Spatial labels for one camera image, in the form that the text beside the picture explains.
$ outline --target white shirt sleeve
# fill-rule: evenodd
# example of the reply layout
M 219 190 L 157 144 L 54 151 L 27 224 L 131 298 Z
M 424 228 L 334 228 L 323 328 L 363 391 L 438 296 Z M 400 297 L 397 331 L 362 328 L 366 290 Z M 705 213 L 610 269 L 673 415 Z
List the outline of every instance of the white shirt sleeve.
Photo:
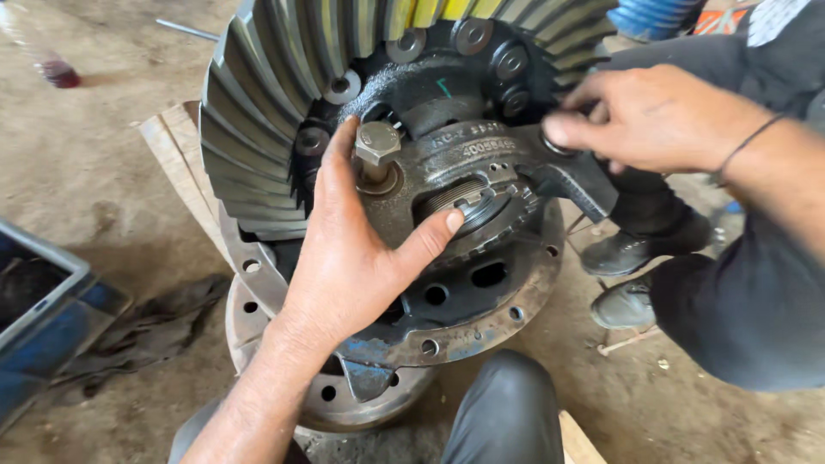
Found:
M 765 0 L 751 15 L 747 46 L 762 46 L 779 36 L 811 0 Z

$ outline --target hand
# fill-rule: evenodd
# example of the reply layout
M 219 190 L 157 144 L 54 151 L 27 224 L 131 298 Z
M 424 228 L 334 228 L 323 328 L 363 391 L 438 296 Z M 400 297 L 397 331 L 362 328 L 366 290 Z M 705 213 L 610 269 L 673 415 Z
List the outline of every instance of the hand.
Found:
M 599 102 L 588 120 L 573 112 Z M 555 144 L 592 149 L 624 165 L 657 173 L 713 172 L 771 114 L 675 66 L 602 71 L 544 119 Z
M 460 210 L 438 212 L 389 249 L 356 192 L 350 157 L 358 125 L 354 116 L 346 120 L 323 156 L 304 246 L 278 316 L 330 351 L 375 322 L 464 223 Z

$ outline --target green mark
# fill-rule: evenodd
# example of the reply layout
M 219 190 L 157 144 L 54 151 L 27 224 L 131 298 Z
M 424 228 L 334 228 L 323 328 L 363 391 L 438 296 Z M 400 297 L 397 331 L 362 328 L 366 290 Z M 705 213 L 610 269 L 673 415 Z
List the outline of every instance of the green mark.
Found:
M 444 91 L 444 94 L 447 96 L 447 98 L 452 98 L 453 96 L 450 94 L 450 91 L 449 91 L 449 90 L 447 90 L 447 86 L 446 86 L 446 85 L 444 85 L 444 81 L 445 81 L 445 80 L 447 80 L 447 79 L 446 79 L 446 78 L 441 78 L 441 79 L 438 79 L 438 80 L 436 81 L 436 83 L 438 84 L 438 87 L 440 87 L 440 88 L 441 88 L 441 90 L 443 90 L 443 91 Z

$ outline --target orange object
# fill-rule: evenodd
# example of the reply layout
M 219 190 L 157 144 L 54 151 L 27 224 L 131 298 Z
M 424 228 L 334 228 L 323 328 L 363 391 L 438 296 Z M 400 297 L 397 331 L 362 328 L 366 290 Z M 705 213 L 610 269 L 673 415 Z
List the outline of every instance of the orange object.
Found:
M 745 16 L 745 9 L 731 9 L 723 12 L 704 11 L 699 16 L 699 23 L 694 31 L 695 36 L 706 34 L 733 34 L 739 22 Z

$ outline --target blue hose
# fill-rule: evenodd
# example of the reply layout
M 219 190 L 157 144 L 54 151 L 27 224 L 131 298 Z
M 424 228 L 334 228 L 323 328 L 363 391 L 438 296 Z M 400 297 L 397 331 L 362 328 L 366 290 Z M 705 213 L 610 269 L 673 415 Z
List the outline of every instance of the blue hose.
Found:
M 619 0 L 607 17 L 623 36 L 650 42 L 675 37 L 702 0 Z

